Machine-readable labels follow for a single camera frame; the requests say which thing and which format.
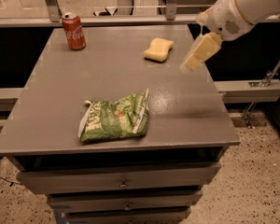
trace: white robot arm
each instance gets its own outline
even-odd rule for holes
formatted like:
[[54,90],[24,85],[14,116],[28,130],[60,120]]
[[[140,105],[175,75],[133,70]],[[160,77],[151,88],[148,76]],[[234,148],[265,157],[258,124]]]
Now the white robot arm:
[[258,22],[278,14],[280,0],[217,0],[197,17],[196,21],[210,33],[195,40],[180,66],[181,71],[196,69],[220,50],[223,41],[235,40],[250,32]]
[[217,0],[197,22],[224,41],[232,41],[252,30],[260,21],[280,14],[280,0]]

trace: cabinet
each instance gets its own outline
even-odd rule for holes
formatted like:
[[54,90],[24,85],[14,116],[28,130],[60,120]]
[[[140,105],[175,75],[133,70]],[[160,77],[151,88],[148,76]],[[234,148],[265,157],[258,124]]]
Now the cabinet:
[[[0,133],[0,156],[19,168],[17,178],[26,188],[46,194],[51,208],[71,224],[184,219],[220,169],[224,151],[239,144],[206,67],[191,77],[178,69],[193,42],[188,26],[97,27],[84,33],[87,47],[73,52],[63,29],[53,31]],[[155,37],[175,42],[165,63],[139,55]],[[116,101],[147,88],[146,136],[78,141],[85,99]]]

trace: coca-cola can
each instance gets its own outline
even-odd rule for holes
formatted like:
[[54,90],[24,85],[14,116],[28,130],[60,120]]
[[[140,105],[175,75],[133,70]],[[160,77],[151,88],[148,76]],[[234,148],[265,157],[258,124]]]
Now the coca-cola can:
[[63,28],[70,49],[78,50],[86,47],[81,19],[78,15],[68,12],[63,15]]

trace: chip bag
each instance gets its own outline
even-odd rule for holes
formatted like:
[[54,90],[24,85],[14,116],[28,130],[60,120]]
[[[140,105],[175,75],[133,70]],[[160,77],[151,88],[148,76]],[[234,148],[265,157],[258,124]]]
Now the chip bag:
[[148,122],[148,90],[116,102],[86,101],[89,108],[79,125],[78,138],[87,143],[145,135]]

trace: drawer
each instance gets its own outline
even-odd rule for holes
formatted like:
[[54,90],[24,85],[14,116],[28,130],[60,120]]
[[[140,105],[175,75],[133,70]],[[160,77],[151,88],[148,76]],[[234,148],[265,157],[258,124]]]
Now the drawer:
[[195,186],[209,183],[219,162],[22,172],[17,179],[34,194]]
[[222,147],[168,148],[102,153],[16,156],[25,172],[217,161]]
[[98,211],[126,211],[144,208],[191,206],[202,193],[190,187],[175,189],[140,189],[127,191],[105,191],[73,195],[54,195],[48,204],[63,213]]
[[187,218],[187,207],[148,209],[141,211],[126,212],[100,212],[66,215],[70,224],[136,224],[147,221],[179,221]]

